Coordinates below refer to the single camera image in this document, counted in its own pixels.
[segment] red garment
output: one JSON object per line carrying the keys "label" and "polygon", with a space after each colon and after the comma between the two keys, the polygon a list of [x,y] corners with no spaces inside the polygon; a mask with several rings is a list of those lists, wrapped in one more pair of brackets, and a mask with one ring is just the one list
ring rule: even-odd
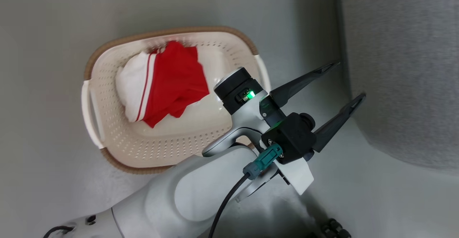
{"label": "red garment", "polygon": [[185,108],[209,94],[196,47],[169,42],[156,55],[144,121],[153,128],[167,114],[178,118]]}

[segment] teal connector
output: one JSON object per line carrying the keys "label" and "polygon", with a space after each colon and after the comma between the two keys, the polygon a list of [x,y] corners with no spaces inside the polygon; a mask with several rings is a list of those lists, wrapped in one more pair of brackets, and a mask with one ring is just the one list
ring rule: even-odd
{"label": "teal connector", "polygon": [[272,144],[266,148],[255,161],[249,163],[242,172],[249,174],[249,180],[254,180],[265,170],[276,158],[282,155],[282,148],[277,144]]}

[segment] white stripe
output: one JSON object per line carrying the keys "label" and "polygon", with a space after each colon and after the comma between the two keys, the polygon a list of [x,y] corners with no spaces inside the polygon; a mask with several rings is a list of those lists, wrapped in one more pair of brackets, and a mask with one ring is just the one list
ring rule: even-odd
{"label": "white stripe", "polygon": [[145,117],[145,111],[146,111],[146,105],[148,104],[148,97],[150,96],[150,90],[151,90],[151,84],[153,83],[153,70],[155,66],[155,59],[156,59],[156,54],[152,54],[150,57],[150,63],[148,65],[148,79],[146,80],[146,89],[145,89],[145,95],[144,99],[142,102],[142,108],[141,108],[141,115],[139,117],[139,120],[142,120]]}

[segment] beige plastic basket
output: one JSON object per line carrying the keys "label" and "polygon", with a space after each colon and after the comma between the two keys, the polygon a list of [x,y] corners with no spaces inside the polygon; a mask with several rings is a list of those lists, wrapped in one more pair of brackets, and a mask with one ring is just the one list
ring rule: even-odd
{"label": "beige plastic basket", "polygon": [[[118,67],[133,55],[165,47],[170,41],[197,46],[211,93],[188,106],[182,117],[167,116],[153,129],[144,122],[129,123],[115,88]],[[255,45],[236,29],[179,28],[109,42],[93,53],[85,70],[81,102],[87,131],[104,157],[118,169],[135,174],[165,171],[192,154],[200,155],[205,146],[231,128],[231,116],[213,86],[241,66],[270,90]]]}

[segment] white basket handle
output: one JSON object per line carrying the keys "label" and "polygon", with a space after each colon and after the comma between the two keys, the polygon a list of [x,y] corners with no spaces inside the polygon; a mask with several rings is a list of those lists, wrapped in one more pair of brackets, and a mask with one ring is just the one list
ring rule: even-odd
{"label": "white basket handle", "polygon": [[271,81],[269,81],[269,75],[268,71],[266,70],[266,66],[264,65],[264,62],[259,54],[255,55],[255,60],[257,60],[257,63],[259,65],[261,79],[263,82],[263,88],[269,93],[271,92]]}
{"label": "white basket handle", "polygon": [[[81,109],[83,113],[83,119],[85,120],[85,125],[89,136],[91,137],[92,142],[96,145],[99,149],[104,148],[105,146],[102,145],[102,141],[100,141],[100,135],[97,134],[95,129],[94,122],[92,120],[91,108],[90,108],[90,90],[89,90],[89,80],[83,82],[83,86],[81,88]],[[95,117],[98,117],[99,112],[97,111],[96,107],[93,107],[95,112]]]}

